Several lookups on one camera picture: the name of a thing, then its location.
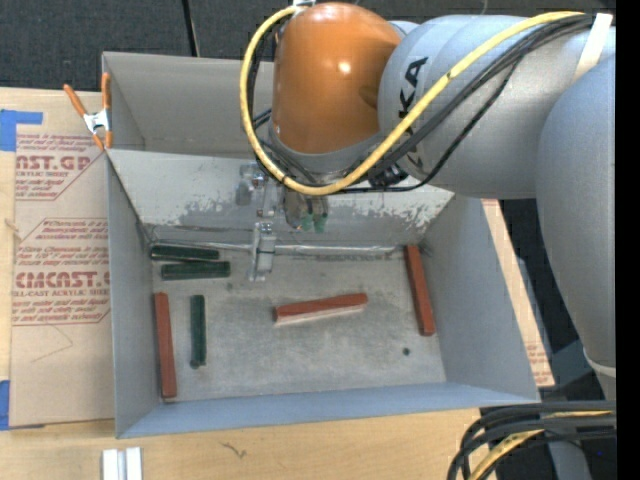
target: bin floor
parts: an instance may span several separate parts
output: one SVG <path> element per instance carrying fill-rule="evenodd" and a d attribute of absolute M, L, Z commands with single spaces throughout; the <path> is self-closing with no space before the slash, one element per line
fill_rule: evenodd
<path fill-rule="evenodd" d="M 441 383 L 438 334 L 421 336 L 401 251 L 381 258 L 277 255 L 265 282 L 250 282 L 248 253 L 222 251 L 224 279 L 163 281 L 169 295 L 178 380 L 176 401 Z M 360 313 L 274 326 L 282 304 L 354 292 Z M 193 369 L 190 296 L 204 295 L 206 365 Z"/>

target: cardboard box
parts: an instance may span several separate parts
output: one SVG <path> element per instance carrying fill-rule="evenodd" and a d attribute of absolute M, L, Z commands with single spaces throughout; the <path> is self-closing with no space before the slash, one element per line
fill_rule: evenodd
<path fill-rule="evenodd" d="M 239 62 L 105 53 L 114 148 L 107 165 L 119 437 L 537 401 L 483 202 L 424 187 L 332 196 L 324 233 L 271 219 L 273 269 L 250 281 L 265 191 L 237 204 L 253 161 Z M 269 104 L 271 66 L 256 91 Z M 209 245 L 226 279 L 167 281 L 153 243 Z M 421 336 L 402 246 L 418 243 L 435 335 Z M 153 294 L 169 295 L 178 395 L 160 396 Z M 283 303 L 366 292 L 356 315 L 273 325 Z M 206 300 L 207 365 L 189 365 L 189 297 Z"/>

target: black floor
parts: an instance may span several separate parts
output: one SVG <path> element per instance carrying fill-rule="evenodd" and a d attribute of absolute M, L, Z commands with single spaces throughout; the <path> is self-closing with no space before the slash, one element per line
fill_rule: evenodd
<path fill-rule="evenodd" d="M 240 58 L 265 17 L 290 0 L 189 0 L 203 57 Z M 421 23 L 478 13 L 483 0 L 362 0 L 387 19 Z M 548 10 L 615 14 L 616 0 L 488 0 L 487 13 L 532 16 Z M 103 51 L 190 55 L 180 0 L 0 0 L 0 86 L 97 90 Z M 535 201 L 503 202 L 514 245 L 535 279 L 537 303 L 554 351 L 577 337 L 557 292 L 539 236 Z M 592 376 L 565 388 L 569 399 L 601 395 Z M 602 443 L 593 458 L 594 480 L 617 477 L 615 447 Z M 514 454 L 498 471 L 509 480 L 555 478 L 548 452 Z"/>

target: blue tape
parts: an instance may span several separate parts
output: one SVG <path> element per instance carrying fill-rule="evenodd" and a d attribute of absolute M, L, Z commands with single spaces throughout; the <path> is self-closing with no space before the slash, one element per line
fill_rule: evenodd
<path fill-rule="evenodd" d="M 9 430 L 9 381 L 0 381 L 0 431 Z"/>
<path fill-rule="evenodd" d="M 19 124 L 42 124 L 42 112 L 0 110 L 0 151 L 16 150 L 16 130 Z"/>

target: red wooden stick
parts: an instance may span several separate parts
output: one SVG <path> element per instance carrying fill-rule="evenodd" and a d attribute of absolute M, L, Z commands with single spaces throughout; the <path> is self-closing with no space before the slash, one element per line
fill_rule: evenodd
<path fill-rule="evenodd" d="M 361 311 L 367 305 L 367 302 L 366 293 L 351 293 L 328 299 L 285 304 L 284 306 L 276 307 L 276 324 Z"/>
<path fill-rule="evenodd" d="M 158 292 L 154 295 L 154 298 L 162 398 L 175 398 L 178 395 L 178 383 L 176 380 L 175 359 L 173 357 L 169 297 L 164 292 Z"/>
<path fill-rule="evenodd" d="M 404 249 L 404 257 L 407 263 L 409 285 L 413 296 L 413 305 L 418 318 L 420 334 L 431 336 L 436 332 L 436 324 L 433 319 L 433 310 L 429 300 L 429 290 L 424 275 L 424 267 L 420 258 L 420 249 L 417 245 L 407 245 Z"/>

